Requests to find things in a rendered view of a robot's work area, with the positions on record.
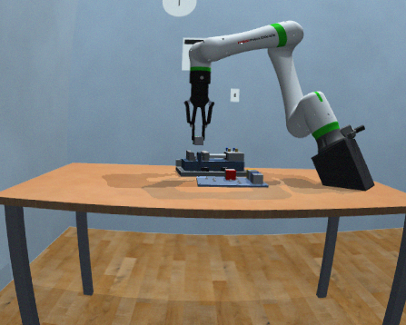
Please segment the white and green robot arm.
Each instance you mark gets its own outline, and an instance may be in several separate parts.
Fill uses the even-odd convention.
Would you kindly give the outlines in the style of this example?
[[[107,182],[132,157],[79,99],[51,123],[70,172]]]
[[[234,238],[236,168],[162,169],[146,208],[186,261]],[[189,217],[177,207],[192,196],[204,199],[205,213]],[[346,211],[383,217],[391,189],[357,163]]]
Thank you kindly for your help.
[[[297,138],[304,138],[312,133],[318,145],[318,153],[321,153],[343,139],[353,139],[365,127],[362,125],[352,129],[350,125],[346,125],[340,128],[332,108],[321,92],[303,97],[292,59],[294,48],[303,39],[303,29],[294,21],[285,22],[239,34],[209,37],[199,44],[193,44],[189,50],[190,84],[211,83],[212,63],[206,62],[216,62],[234,54],[268,48],[267,52],[282,91],[289,133]]]

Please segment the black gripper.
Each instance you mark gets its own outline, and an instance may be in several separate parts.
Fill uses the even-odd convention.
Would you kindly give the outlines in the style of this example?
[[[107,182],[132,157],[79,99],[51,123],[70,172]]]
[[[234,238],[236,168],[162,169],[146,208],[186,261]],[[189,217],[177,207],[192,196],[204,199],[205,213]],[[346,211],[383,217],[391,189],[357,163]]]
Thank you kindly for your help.
[[[194,123],[195,123],[197,107],[202,107],[201,110],[202,110],[202,119],[203,119],[203,127],[202,127],[203,140],[204,140],[204,135],[205,135],[205,128],[207,128],[207,124],[209,124],[211,122],[214,102],[210,101],[208,98],[208,86],[209,86],[209,84],[192,84],[190,100],[184,102],[184,104],[186,106],[187,122],[190,124],[190,127],[192,128],[192,140],[194,140],[194,129],[195,129]],[[190,102],[193,105],[192,121],[190,118],[190,107],[189,107]],[[208,116],[207,116],[208,122],[206,122],[206,118],[205,118],[205,105],[207,105],[207,103],[209,103],[209,110],[208,110]]]

